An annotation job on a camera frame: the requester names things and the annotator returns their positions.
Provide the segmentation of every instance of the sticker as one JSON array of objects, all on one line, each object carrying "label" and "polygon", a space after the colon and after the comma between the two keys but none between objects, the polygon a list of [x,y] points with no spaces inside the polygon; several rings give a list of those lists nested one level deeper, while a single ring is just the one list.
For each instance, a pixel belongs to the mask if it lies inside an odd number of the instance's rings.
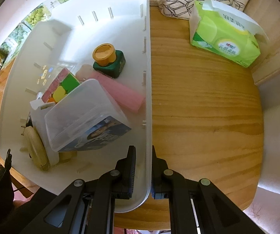
[{"label": "sticker", "polygon": [[227,54],[227,55],[230,55],[230,56],[239,55],[239,48],[232,41],[223,40],[223,41],[218,43],[218,48],[219,48],[219,51],[224,53],[224,54]]},{"label": "sticker", "polygon": [[108,116],[63,147],[59,152],[100,149],[123,136],[130,130],[130,127],[116,120],[112,116]]},{"label": "sticker", "polygon": [[44,73],[41,75],[41,79],[44,79],[44,78],[46,77],[47,72],[48,72],[48,70],[46,69],[46,70],[44,71]]}]

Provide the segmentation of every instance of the wooden board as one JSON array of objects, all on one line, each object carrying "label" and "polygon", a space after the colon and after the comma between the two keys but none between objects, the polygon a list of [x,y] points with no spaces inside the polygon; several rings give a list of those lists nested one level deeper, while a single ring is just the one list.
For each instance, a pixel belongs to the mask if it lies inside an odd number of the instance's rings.
[{"label": "wooden board", "polygon": [[280,73],[280,2],[278,0],[250,0],[244,12],[254,19],[269,37],[261,44],[261,55],[250,66],[256,85]]},{"label": "wooden board", "polygon": [[[241,209],[253,200],[262,162],[263,116],[249,69],[189,43],[187,20],[151,7],[153,144],[186,178],[209,178]],[[8,71],[0,76],[0,104]],[[30,190],[37,186],[15,170]],[[170,229],[168,200],[151,197],[115,214],[115,226]]]}]

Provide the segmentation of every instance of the green square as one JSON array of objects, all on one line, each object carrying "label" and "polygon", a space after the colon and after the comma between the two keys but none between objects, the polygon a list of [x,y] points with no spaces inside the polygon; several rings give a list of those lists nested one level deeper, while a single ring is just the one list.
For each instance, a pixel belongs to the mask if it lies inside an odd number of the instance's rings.
[{"label": "green square", "polygon": [[61,82],[61,86],[67,91],[67,93],[70,93],[78,85],[80,85],[80,83],[72,74],[68,74],[67,77]]}]

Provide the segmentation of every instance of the clear plastic container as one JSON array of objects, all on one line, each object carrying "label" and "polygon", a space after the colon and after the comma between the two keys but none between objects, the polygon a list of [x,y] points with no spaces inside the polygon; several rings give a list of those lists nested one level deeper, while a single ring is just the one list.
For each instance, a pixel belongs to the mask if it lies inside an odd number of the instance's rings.
[{"label": "clear plastic container", "polygon": [[53,151],[100,149],[131,128],[117,103],[95,79],[75,88],[46,115]]}]

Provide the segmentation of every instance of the metal screw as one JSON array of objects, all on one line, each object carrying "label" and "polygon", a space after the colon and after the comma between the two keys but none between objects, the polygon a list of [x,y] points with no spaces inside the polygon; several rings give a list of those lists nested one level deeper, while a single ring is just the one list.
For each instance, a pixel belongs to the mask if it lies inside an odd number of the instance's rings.
[{"label": "metal screw", "polygon": [[74,181],[74,186],[81,187],[83,185],[83,181],[81,179],[76,179]]},{"label": "metal screw", "polygon": [[209,179],[206,179],[206,178],[201,179],[200,182],[203,186],[209,186],[210,183],[211,183],[211,181]]},{"label": "metal screw", "polygon": [[111,174],[111,176],[118,176],[119,175],[119,170],[111,170],[111,172],[110,172],[110,174]]},{"label": "metal screw", "polygon": [[174,172],[172,170],[170,170],[170,169],[166,169],[166,170],[164,170],[164,174],[166,176],[171,176],[172,174],[174,174]]}]

